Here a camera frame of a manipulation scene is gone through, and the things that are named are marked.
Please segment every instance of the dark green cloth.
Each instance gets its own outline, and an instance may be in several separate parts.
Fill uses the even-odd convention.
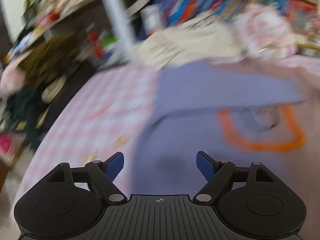
[[[34,150],[37,150],[41,142],[36,129],[38,119],[47,108],[47,104],[41,99],[44,89],[44,85],[37,88],[26,86],[7,100],[6,111],[10,113],[9,125],[16,128],[19,122],[25,121],[26,127],[24,131],[27,134],[27,140],[30,142],[31,148]]]
[[[25,71],[25,85],[49,84],[66,71],[61,61],[79,46],[75,33],[57,35],[31,50],[18,67]]]

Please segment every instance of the green object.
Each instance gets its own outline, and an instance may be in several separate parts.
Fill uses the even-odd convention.
[[[20,123],[25,121],[26,138],[30,142],[31,147],[37,150],[41,141],[39,133],[36,129],[39,116],[46,110],[45,104],[41,95],[46,86],[40,87],[24,87],[17,94],[10,96],[7,100],[6,111],[10,113],[8,126],[14,128]]]
[[[29,10],[32,3],[33,3],[33,0],[25,0],[24,1],[24,12],[25,13]]]
[[[118,41],[118,39],[116,38],[116,37],[111,37],[111,38],[108,38],[108,39],[106,39],[106,40],[104,40],[103,42],[102,42],[102,47],[104,48],[104,47],[107,47],[108,45],[110,45],[110,44],[112,44],[112,43],[115,43],[115,42],[117,42]]]

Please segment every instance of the clutter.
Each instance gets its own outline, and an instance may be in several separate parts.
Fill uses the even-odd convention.
[[[25,137],[23,133],[0,134],[0,162],[4,162],[7,166],[12,165],[15,155],[23,149]]]
[[[98,62],[99,69],[105,69],[110,66],[123,64],[127,61],[119,40],[116,37],[105,38],[102,42],[103,57]]]
[[[215,20],[210,11],[180,26],[157,31],[132,48],[138,60],[155,69],[203,58],[237,58],[242,51],[231,29]]]
[[[49,104],[55,98],[55,96],[58,95],[58,93],[61,91],[66,81],[67,81],[66,75],[62,75],[61,77],[53,81],[43,91],[41,95],[42,101],[46,104]]]
[[[87,28],[88,40],[93,48],[94,55],[97,59],[103,57],[102,45],[99,41],[99,33],[95,30],[94,24]]]
[[[144,29],[148,36],[158,30],[164,29],[163,12],[160,5],[146,6],[140,11]]]
[[[61,64],[79,42],[74,33],[57,35],[43,42],[18,63],[18,68],[25,74],[26,85],[38,86],[50,83],[61,76],[68,66]]]
[[[13,95],[20,91],[25,83],[25,73],[18,68],[18,64],[28,56],[28,52],[22,54],[16,59],[12,60],[1,76],[0,92],[2,95]]]
[[[249,4],[233,26],[250,57],[284,59],[297,51],[290,24],[270,6]]]
[[[317,5],[303,0],[289,0],[286,18],[291,22],[295,33],[304,34],[308,22],[317,17]]]
[[[165,25],[181,24],[209,9],[217,17],[229,22],[241,13],[248,0],[155,0],[165,15]]]
[[[38,119],[47,108],[47,105],[41,99],[44,89],[44,85],[38,87],[24,86],[23,89],[7,100],[6,110],[10,113],[7,127],[14,130],[21,121],[25,121],[26,138],[34,150],[39,147],[41,142],[39,132],[36,129]]]

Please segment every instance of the orange tape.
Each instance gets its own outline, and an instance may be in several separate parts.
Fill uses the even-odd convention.
[[[289,152],[295,150],[306,142],[305,133],[298,125],[293,110],[289,105],[281,105],[280,110],[284,114],[285,121],[295,136],[295,140],[286,143],[269,143],[269,142],[255,142],[244,138],[236,131],[232,116],[228,109],[222,109],[217,113],[217,119],[220,122],[223,136],[228,142],[236,148],[254,152],[254,151],[271,151],[271,152]]]

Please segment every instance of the pink object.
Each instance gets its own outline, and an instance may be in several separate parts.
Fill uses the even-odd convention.
[[[44,17],[40,23],[39,26],[41,26],[42,28],[46,27],[48,24],[50,23],[50,18],[48,16]]]
[[[89,31],[88,35],[88,40],[93,48],[94,55],[96,56],[97,59],[100,59],[103,57],[104,52],[102,49],[102,45],[99,42],[99,33],[95,30],[92,29]]]
[[[284,59],[297,52],[290,23],[271,6],[249,4],[234,27],[251,57]]]
[[[12,139],[4,134],[0,134],[0,149],[3,153],[12,154],[13,151],[13,141]]]
[[[24,86],[25,73],[23,70],[17,68],[17,66],[27,55],[28,53],[23,54],[7,65],[0,80],[0,93],[9,96],[22,89]]]

